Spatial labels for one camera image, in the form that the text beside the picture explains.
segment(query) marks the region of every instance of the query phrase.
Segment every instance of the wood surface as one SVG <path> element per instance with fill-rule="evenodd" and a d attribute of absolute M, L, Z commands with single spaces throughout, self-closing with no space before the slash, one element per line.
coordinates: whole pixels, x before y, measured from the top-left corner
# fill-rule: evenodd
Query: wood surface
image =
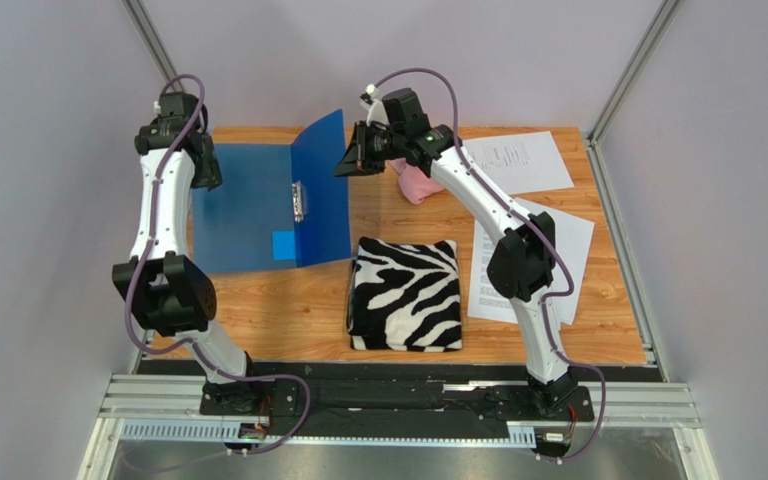
<path fill-rule="evenodd" d="M 517 195 L 595 222 L 581 297 L 573 325 L 562 327 L 568 355 L 581 362 L 645 362 L 638 329 L 621 278 L 585 147 L 576 128 L 462 127 L 464 139 L 552 132 L 574 187 Z M 217 128 L 215 143 L 291 143 L 300 129 Z M 217 319 L 237 345 L 255 359 L 520 363 L 526 354 L 516 325 L 467 317 L 473 217 L 449 192 L 415 206 L 401 194 L 397 174 L 349 181 L 352 241 L 361 236 L 388 242 L 458 244 L 464 349 L 447 353 L 355 351 L 345 329 L 349 260 L 272 272 L 210 275 L 218 295 Z M 168 345 L 157 338 L 157 346 Z M 186 356 L 178 349 L 172 356 Z"/>

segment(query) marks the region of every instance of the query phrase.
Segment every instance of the blue folder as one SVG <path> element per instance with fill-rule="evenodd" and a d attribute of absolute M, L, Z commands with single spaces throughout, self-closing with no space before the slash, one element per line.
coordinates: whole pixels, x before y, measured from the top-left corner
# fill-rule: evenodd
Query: blue folder
<path fill-rule="evenodd" d="M 332 175 L 345 153 L 342 110 L 291 145 L 217 144 L 224 183 L 194 191 L 195 263 L 206 273 L 305 267 L 351 256 L 347 178 Z M 301 186 L 303 219 L 293 212 Z"/>

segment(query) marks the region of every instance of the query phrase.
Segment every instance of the table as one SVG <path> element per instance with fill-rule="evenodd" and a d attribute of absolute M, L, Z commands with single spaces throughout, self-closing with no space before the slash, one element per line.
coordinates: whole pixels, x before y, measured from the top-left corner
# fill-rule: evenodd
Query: table
<path fill-rule="evenodd" d="M 215 143 L 289 144 L 300 128 L 217 128 Z M 576 128 L 462 127 L 464 139 L 550 131 L 574 187 L 517 195 L 595 222 L 579 306 L 562 342 L 570 358 L 600 364 L 645 363 L 606 218 Z M 522 363 L 526 354 L 516 325 L 467 317 L 473 217 L 449 192 L 414 206 L 399 191 L 392 169 L 349 181 L 352 241 L 458 244 L 464 349 L 447 353 L 355 351 L 345 329 L 350 261 L 271 272 L 211 275 L 218 297 L 216 319 L 255 360 Z M 157 338 L 156 346 L 170 344 Z M 171 356 L 187 356 L 178 349 Z"/>

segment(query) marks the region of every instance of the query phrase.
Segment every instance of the black and white striped fabric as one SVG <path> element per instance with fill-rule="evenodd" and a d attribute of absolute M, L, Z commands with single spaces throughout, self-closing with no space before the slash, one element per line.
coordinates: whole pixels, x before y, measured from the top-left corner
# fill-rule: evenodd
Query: black and white striped fabric
<path fill-rule="evenodd" d="M 460 350 L 455 242 L 402 245 L 361 238 L 347 327 L 355 350 Z"/>

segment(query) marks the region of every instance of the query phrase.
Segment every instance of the white wall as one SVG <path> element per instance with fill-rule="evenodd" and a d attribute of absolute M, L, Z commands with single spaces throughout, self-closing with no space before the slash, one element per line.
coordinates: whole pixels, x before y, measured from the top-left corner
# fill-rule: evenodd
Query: white wall
<path fill-rule="evenodd" d="M 0 478 L 76 474 L 133 349 L 112 264 L 162 86 L 120 2 L 0 2 Z"/>
<path fill-rule="evenodd" d="M 685 2 L 602 152 L 722 478 L 768 478 L 768 2 Z"/>
<path fill-rule="evenodd" d="M 439 69 L 467 125 L 591 128 L 659 0 L 146 0 L 175 67 L 206 82 L 215 125 L 302 125 L 405 67 Z M 435 79 L 410 84 L 437 123 Z"/>

